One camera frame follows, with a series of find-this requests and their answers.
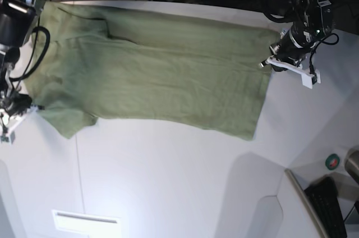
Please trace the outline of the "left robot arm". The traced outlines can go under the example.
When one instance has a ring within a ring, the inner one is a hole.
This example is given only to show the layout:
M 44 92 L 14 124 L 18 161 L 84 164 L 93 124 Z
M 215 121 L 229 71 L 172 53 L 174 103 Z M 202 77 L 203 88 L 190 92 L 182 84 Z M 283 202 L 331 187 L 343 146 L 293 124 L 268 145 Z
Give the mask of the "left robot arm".
M 298 66 L 305 55 L 313 55 L 317 46 L 332 35 L 332 3 L 330 0 L 287 1 L 291 8 L 281 18 L 270 13 L 269 5 L 264 0 L 259 0 L 259 4 L 270 21 L 277 24 L 292 23 L 281 40 L 270 46 L 270 50 L 276 61 Z

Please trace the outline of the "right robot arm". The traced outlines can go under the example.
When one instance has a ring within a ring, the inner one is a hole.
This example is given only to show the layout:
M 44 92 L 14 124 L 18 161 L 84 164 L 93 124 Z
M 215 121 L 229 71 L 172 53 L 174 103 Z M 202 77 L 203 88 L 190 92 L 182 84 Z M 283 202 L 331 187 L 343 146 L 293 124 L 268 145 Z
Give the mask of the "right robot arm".
M 19 92 L 20 82 L 31 76 L 42 62 L 50 43 L 48 29 L 40 26 L 40 15 L 47 0 L 1 0 L 1 117 L 23 115 L 32 99 Z M 19 77 L 11 72 L 20 59 L 20 48 L 32 35 L 43 33 L 45 46 L 34 66 L 26 66 Z

